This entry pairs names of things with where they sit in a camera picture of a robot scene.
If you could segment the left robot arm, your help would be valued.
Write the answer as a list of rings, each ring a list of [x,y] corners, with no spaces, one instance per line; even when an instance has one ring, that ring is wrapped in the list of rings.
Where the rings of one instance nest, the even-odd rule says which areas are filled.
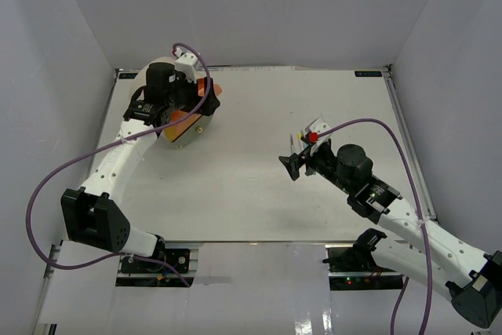
[[[68,238],[111,253],[128,253],[148,271],[166,262],[160,236],[133,227],[119,204],[147,150],[161,137],[173,143],[199,129],[220,106],[222,89],[196,78],[189,66],[155,61],[135,77],[136,89],[115,138],[116,145],[77,190],[60,200]]]

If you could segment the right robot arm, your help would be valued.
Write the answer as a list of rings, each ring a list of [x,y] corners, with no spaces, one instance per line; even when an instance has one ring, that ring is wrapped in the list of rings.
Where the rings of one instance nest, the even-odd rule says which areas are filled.
[[[300,167],[317,173],[347,194],[347,204],[376,225],[353,245],[363,271],[388,268],[432,289],[470,324],[488,329],[501,310],[501,252],[489,254],[450,234],[416,209],[392,186],[373,175],[364,149],[345,144],[337,152],[329,140],[301,153],[281,156],[292,180]]]

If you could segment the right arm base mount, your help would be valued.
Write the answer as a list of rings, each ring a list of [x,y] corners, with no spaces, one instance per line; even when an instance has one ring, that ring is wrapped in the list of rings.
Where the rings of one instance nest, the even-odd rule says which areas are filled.
[[[329,270],[329,288],[333,291],[400,290],[403,277],[375,262],[372,252],[386,236],[370,228],[352,244],[326,246],[322,260]]]

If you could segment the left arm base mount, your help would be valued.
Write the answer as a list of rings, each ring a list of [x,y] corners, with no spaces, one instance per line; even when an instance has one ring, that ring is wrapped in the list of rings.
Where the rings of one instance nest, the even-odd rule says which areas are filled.
[[[195,280],[197,258],[187,248],[165,248],[152,257],[123,257],[115,280],[117,287],[188,288]]]

